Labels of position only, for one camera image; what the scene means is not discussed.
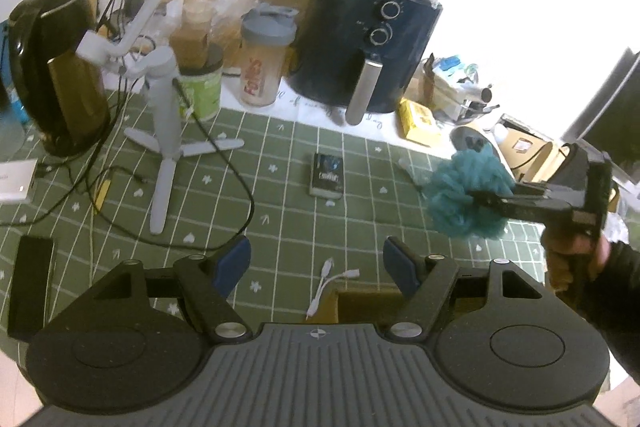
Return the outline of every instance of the small black box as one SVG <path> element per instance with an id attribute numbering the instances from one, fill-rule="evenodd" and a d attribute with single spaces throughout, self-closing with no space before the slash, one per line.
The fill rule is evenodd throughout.
<path id="1" fill-rule="evenodd" d="M 311 169 L 309 193 L 318 198 L 339 200 L 344 193 L 344 166 L 340 156 L 316 153 Z"/>

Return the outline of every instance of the person's arm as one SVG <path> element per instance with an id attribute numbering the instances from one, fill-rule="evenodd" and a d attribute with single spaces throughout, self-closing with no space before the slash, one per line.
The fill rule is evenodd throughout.
<path id="1" fill-rule="evenodd" d="M 585 287 L 581 307 L 640 383 L 640 253 L 624 243 L 611 245 L 604 269 Z"/>

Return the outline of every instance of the human hand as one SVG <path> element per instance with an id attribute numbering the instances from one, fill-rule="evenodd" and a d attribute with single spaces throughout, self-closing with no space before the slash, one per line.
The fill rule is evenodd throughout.
<path id="1" fill-rule="evenodd" d="M 549 273 L 549 284 L 557 292 L 567 291 L 574 281 L 569 256 L 590 255 L 588 265 L 589 278 L 595 280 L 604 270 L 611 246 L 603 235 L 596 242 L 581 233 L 567 233 L 547 228 L 540 240 L 546 253 L 546 267 Z"/>

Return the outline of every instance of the smartphone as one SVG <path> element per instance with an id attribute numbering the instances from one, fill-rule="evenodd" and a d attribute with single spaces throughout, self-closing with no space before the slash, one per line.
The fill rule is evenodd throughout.
<path id="1" fill-rule="evenodd" d="M 20 238 L 9 292 L 9 337 L 31 342 L 47 323 L 54 252 L 55 244 L 49 237 Z"/>

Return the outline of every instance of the green container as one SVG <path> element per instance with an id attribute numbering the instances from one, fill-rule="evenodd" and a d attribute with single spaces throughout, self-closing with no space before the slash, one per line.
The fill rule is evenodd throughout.
<path id="1" fill-rule="evenodd" d="M 209 45 L 209 56 L 202 68 L 180 69 L 180 85 L 191 102 L 193 114 L 200 121 L 213 118 L 220 110 L 222 90 L 223 51 L 216 44 Z M 180 100 L 180 115 L 187 118 L 187 105 Z"/>

